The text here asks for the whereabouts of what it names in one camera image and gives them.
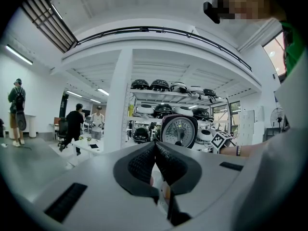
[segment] black pants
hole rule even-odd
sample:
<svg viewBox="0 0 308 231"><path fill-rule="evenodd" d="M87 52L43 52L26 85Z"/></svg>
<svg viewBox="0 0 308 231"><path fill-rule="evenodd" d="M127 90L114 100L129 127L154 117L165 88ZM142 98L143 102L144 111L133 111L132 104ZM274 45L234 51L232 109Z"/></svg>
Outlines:
<svg viewBox="0 0 308 231"><path fill-rule="evenodd" d="M78 141L79 136L80 136L79 132L78 133L68 133L62 145L67 146L72 141L72 139L74 139L75 141ZM80 153L80 148L76 147L76 152Z"/></svg>

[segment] white shirt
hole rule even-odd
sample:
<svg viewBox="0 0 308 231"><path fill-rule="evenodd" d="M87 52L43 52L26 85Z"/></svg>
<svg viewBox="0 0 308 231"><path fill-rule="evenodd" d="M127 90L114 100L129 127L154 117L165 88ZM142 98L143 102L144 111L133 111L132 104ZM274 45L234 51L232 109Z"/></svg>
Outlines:
<svg viewBox="0 0 308 231"><path fill-rule="evenodd" d="M105 117L100 114L100 115L97 115L96 113L94 113L92 116L91 116L91 120L93 122L93 124L95 125L94 127L92 127L92 131L94 132L101 132L102 128L99 127L100 124L103 124L105 122Z"/></svg>

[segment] green shirt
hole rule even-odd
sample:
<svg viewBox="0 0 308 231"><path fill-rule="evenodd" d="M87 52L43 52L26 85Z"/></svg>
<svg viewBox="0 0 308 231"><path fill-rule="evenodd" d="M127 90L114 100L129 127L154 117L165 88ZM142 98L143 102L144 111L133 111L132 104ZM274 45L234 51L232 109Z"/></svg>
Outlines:
<svg viewBox="0 0 308 231"><path fill-rule="evenodd" d="M15 114L16 113L16 105L15 105L15 100L17 98L17 95L19 94L20 90L21 90L22 87L14 87L12 90L11 90L11 93L9 94L8 96L8 100L10 103L12 103L11 107L10 107L10 112L12 114ZM23 97L24 99L26 99L26 91L25 89L23 89Z"/></svg>
<svg viewBox="0 0 308 231"><path fill-rule="evenodd" d="M287 22L281 22L284 40L284 64L289 75L302 55L305 43L299 32Z"/></svg>

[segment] fluorescent light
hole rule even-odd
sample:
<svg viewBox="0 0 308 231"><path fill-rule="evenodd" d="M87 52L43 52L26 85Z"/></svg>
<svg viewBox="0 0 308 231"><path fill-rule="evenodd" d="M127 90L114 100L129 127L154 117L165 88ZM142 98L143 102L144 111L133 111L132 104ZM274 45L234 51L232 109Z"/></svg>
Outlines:
<svg viewBox="0 0 308 231"><path fill-rule="evenodd" d="M103 94L105 94L105 95L109 96L109 93L108 93L108 92L106 92L105 90L103 90L103 89L101 89L101 88L99 88L99 89L97 89L97 90L99 90L99 91L100 91L100 92L102 92Z"/></svg>
<svg viewBox="0 0 308 231"><path fill-rule="evenodd" d="M80 95L78 95L78 94L76 94L76 93L73 93L73 92L71 92L71 91L66 91L66 92L68 92L68 93L71 93L71 94L73 94L73 95L76 95L76 96L78 96L78 97L82 97L82 96L80 96Z"/></svg>
<svg viewBox="0 0 308 231"><path fill-rule="evenodd" d="M101 103L100 101L96 101L94 99L90 99L90 100L93 101L93 102Z"/></svg>
<svg viewBox="0 0 308 231"><path fill-rule="evenodd" d="M63 20L63 18L60 16L59 12L56 10L56 8L54 7L54 5L52 4L53 9L57 12L58 16L61 18L61 20Z"/></svg>
<svg viewBox="0 0 308 231"><path fill-rule="evenodd" d="M8 51L12 52L15 56L18 56L20 59L24 60L26 63L28 63L30 65L33 64L32 61L30 61L30 60L26 59L25 57L23 57L21 54L19 54L17 51L15 51L13 48L11 48L9 45L6 45L5 48Z"/></svg>

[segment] transparent round cover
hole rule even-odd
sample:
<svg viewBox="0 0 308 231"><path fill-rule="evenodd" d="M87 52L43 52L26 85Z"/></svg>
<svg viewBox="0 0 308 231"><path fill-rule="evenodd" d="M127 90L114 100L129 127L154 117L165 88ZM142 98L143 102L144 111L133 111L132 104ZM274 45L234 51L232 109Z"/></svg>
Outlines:
<svg viewBox="0 0 308 231"><path fill-rule="evenodd" d="M189 146L194 138L194 125L190 119L178 117L172 119L165 127L162 141L175 144L180 141L182 146Z"/></svg>

